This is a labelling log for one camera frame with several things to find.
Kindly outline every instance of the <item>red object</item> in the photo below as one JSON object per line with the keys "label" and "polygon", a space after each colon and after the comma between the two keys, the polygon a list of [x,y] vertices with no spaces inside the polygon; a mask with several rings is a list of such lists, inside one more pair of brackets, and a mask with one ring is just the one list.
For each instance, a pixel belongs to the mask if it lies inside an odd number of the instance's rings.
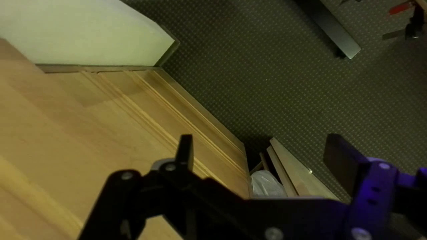
{"label": "red object", "polygon": [[408,7],[412,7],[412,6],[413,6],[412,1],[404,1],[404,2],[401,2],[399,5],[395,5],[395,6],[389,7],[388,14],[397,14],[397,13],[400,13],[400,11],[408,9]]}

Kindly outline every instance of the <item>bolt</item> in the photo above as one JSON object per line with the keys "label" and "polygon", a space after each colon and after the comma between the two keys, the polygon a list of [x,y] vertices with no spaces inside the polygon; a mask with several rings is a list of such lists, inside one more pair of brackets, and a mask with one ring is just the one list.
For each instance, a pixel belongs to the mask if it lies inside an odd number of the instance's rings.
{"label": "bolt", "polygon": [[172,170],[175,170],[175,169],[176,169],[176,165],[172,163],[172,162],[169,162],[169,163],[165,165],[165,170],[168,170],[168,171],[172,171]]}
{"label": "bolt", "polygon": [[355,240],[371,240],[371,233],[363,227],[352,227],[351,234]]}
{"label": "bolt", "polygon": [[283,240],[283,231],[279,227],[267,227],[265,229],[267,240]]}
{"label": "bolt", "polygon": [[379,166],[383,167],[383,169],[389,169],[389,165],[385,163],[385,162],[380,162]]}
{"label": "bolt", "polygon": [[124,171],[123,174],[121,174],[121,179],[129,179],[129,178],[132,178],[133,177],[133,173],[132,171]]}

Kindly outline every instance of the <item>wooden floor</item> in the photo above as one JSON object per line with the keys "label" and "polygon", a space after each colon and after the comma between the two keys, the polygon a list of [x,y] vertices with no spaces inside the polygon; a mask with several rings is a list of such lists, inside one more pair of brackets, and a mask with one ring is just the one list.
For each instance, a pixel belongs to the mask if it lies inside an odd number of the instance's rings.
{"label": "wooden floor", "polygon": [[[243,143],[161,69],[44,73],[0,41],[0,235],[76,238],[105,177],[195,138],[195,171],[248,197]],[[179,238],[153,218],[147,238]]]}

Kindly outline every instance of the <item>white wall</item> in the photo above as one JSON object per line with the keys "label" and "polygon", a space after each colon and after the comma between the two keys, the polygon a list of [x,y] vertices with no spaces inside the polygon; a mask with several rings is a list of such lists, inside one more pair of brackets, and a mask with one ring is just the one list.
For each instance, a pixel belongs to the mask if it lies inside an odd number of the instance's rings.
{"label": "white wall", "polygon": [[37,63],[153,65],[173,42],[119,0],[0,0],[0,37]]}

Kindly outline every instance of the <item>gray carpet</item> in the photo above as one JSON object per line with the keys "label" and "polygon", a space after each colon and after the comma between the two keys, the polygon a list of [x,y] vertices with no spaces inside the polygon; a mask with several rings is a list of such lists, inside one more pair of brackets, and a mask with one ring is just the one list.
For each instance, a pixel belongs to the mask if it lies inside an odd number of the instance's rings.
{"label": "gray carpet", "polygon": [[251,147],[275,135],[340,195],[321,162],[327,133],[415,171],[427,165],[427,37],[404,27],[400,0],[324,3],[361,45],[353,59],[289,0],[125,0],[167,26],[180,47],[164,67]]}

